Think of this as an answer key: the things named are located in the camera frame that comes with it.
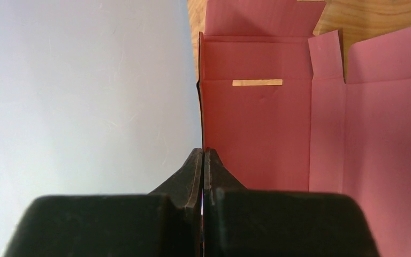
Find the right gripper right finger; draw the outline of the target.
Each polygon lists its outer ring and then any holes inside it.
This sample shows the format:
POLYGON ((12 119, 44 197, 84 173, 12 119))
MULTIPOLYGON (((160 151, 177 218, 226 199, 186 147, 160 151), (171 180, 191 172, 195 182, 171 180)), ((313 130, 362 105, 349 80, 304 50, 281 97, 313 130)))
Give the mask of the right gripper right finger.
POLYGON ((359 205, 335 193, 250 190, 203 157, 205 256, 379 256, 359 205))

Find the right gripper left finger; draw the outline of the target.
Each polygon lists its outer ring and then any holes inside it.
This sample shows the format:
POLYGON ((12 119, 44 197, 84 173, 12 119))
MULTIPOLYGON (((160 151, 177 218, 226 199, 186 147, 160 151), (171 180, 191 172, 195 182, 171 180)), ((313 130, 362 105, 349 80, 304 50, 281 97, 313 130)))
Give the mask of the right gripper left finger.
POLYGON ((39 197, 5 256, 200 256, 202 159, 193 149, 148 194, 39 197))

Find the pink paper box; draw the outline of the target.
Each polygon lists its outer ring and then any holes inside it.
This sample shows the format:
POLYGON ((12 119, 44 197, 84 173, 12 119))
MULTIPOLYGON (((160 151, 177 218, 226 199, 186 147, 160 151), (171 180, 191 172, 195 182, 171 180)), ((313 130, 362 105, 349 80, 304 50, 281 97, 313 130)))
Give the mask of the pink paper box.
POLYGON ((382 256, 411 256, 411 27, 314 35, 325 1, 208 1, 203 144, 244 185, 345 193, 382 256))

